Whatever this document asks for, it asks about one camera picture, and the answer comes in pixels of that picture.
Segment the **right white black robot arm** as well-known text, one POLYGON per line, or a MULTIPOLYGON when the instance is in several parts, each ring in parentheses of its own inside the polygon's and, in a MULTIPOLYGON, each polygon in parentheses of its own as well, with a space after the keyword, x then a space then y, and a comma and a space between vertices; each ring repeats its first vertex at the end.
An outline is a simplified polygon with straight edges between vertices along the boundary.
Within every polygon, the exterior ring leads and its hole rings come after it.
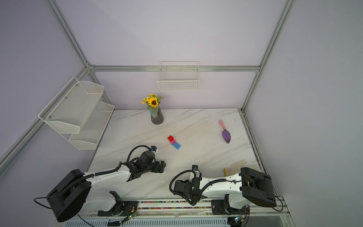
POLYGON ((202 199, 227 196, 228 205, 234 209, 252 203, 260 207, 277 207, 271 176, 248 167, 222 178, 206 178, 197 176, 193 169, 185 170, 171 180, 169 190, 191 206, 202 199))

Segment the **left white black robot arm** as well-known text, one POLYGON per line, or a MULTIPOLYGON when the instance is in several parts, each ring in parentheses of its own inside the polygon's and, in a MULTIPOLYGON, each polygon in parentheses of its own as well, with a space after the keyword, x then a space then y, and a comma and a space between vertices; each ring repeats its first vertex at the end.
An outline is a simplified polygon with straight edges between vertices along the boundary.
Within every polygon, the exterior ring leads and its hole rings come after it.
POLYGON ((65 222, 79 212, 97 211, 103 216, 128 216, 136 209, 136 202, 124 202, 116 191, 96 195, 96 191, 113 184, 130 182, 142 174, 161 174, 166 163, 156 160, 156 152, 147 150, 140 157, 109 170, 83 173, 79 169, 69 172, 47 195, 46 199, 58 222, 65 222))

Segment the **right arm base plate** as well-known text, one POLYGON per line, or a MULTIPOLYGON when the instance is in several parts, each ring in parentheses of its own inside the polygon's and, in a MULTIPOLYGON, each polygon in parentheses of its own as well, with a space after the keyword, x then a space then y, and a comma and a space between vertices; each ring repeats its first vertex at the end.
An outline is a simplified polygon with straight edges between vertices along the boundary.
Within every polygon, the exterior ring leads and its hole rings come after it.
POLYGON ((229 204, 229 195, 225 194, 224 199, 211 200, 212 214, 213 215, 247 215, 250 213, 249 205, 240 209, 232 208, 229 204))

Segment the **blue lego brick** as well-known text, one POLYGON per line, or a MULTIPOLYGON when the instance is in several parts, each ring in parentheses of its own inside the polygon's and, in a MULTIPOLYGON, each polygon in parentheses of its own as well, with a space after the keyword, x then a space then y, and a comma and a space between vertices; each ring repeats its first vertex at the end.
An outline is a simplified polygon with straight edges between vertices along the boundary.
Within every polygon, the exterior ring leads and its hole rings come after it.
POLYGON ((180 149, 180 148, 181 148, 180 144, 179 144, 179 143, 177 143, 177 142, 172 143, 172 146, 173 146, 174 148, 176 148, 176 149, 180 149))

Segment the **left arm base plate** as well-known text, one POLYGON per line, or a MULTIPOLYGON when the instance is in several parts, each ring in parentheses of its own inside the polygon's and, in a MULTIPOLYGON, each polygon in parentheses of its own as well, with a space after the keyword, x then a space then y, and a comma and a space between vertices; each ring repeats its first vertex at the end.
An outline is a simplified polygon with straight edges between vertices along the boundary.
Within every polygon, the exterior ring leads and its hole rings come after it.
POLYGON ((130 216, 137 212, 138 201, 124 201, 116 191, 109 192, 115 198, 115 204, 109 211, 98 211, 99 217, 130 216))

